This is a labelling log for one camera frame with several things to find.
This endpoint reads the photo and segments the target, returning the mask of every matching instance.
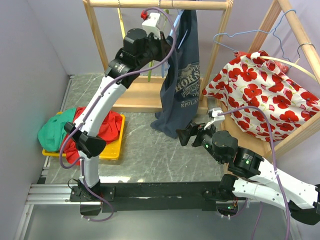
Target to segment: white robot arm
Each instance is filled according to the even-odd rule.
[[[193,147],[203,146],[220,164],[228,164],[228,170],[235,175],[225,174],[220,184],[222,199],[249,198],[285,209],[284,197],[280,191],[277,175],[281,178],[291,216],[297,221],[314,225],[320,221],[320,184],[302,182],[289,174],[277,170],[262,156],[238,146],[238,140],[227,131],[216,131],[225,117],[218,115],[221,108],[213,108],[209,123],[190,123],[186,129],[178,129],[182,146],[191,136],[196,136]]]

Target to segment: white fabric with red flowers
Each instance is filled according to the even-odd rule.
[[[228,110],[256,106],[268,117],[274,141],[285,139],[320,110],[320,100],[285,75],[265,51],[230,61],[203,90]],[[231,114],[234,122],[252,136],[270,142],[267,124],[257,110]]]

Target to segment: white bracket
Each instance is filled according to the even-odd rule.
[[[223,114],[223,111],[221,109],[221,107],[214,107],[212,108],[209,112],[211,112],[211,116],[209,116],[210,118],[213,118],[212,121],[209,121],[205,126],[204,129],[206,130],[207,128],[209,128],[212,124],[214,124],[215,126],[219,125],[220,123],[222,123],[226,118],[224,115],[219,116],[218,114]]]
[[[153,33],[155,39],[161,39],[160,29],[163,25],[162,22],[163,18],[160,13],[151,12],[148,18],[142,23],[142,28],[145,30],[147,36]]]

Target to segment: red cloth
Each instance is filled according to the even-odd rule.
[[[85,106],[78,107],[75,111],[73,121],[75,121],[83,113],[85,109]],[[102,122],[98,136],[105,140],[106,144],[109,144],[117,140],[119,138],[121,124],[121,115],[115,111],[110,111]],[[72,139],[70,139],[69,142],[66,144],[63,152],[66,154],[66,160],[70,164],[74,163],[75,160],[79,158],[79,153],[76,149],[76,143]]]

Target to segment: wooden rack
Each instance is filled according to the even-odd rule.
[[[121,8],[148,8],[148,7],[160,7],[162,9],[187,9],[187,10],[212,10],[222,11],[222,16],[219,24],[219,33],[223,33],[226,30],[226,26],[229,20],[229,16],[233,7],[233,0],[225,1],[193,1],[188,0],[83,0],[85,11],[91,26],[93,37],[101,58],[101,62],[104,70],[108,67],[108,58],[106,50],[102,41],[101,33],[98,26],[98,21],[95,15],[94,7],[101,8],[118,8],[119,3]],[[289,0],[273,0],[270,8],[268,9],[261,25],[260,30],[269,32],[273,27],[280,12],[286,12],[292,9]],[[304,43],[311,43],[306,31],[300,23],[296,13],[290,11],[285,15],[299,45]],[[260,50],[264,43],[267,34],[258,32],[248,50],[249,53]],[[217,42],[222,40],[223,36],[219,35],[216,38]],[[216,57],[219,51],[219,44],[213,44],[211,50],[211,56],[208,64],[207,71],[204,78],[201,79],[200,92],[203,90],[209,82],[209,78],[216,61]],[[305,44],[301,46],[301,49],[310,64],[316,80],[320,83],[320,58],[316,52],[316,49],[310,45]],[[144,112],[154,113],[162,109],[160,101],[160,89],[164,79],[162,77],[151,77],[151,81],[147,82],[147,77],[139,77],[130,86],[130,89],[115,103],[113,109],[115,111],[123,112]],[[202,94],[199,96],[199,114],[206,114],[208,111],[207,98]],[[226,120],[221,125],[221,128],[230,132],[230,134],[238,139],[239,145],[245,148],[249,148],[260,155],[271,160],[271,149],[269,143],[257,139],[249,134],[241,131],[241,129],[234,123],[230,116],[226,117]],[[299,127],[296,131],[290,134],[286,139],[279,143],[275,147],[276,157],[279,158],[290,149],[294,148],[305,139],[320,130],[320,112],[308,120],[305,124]]]

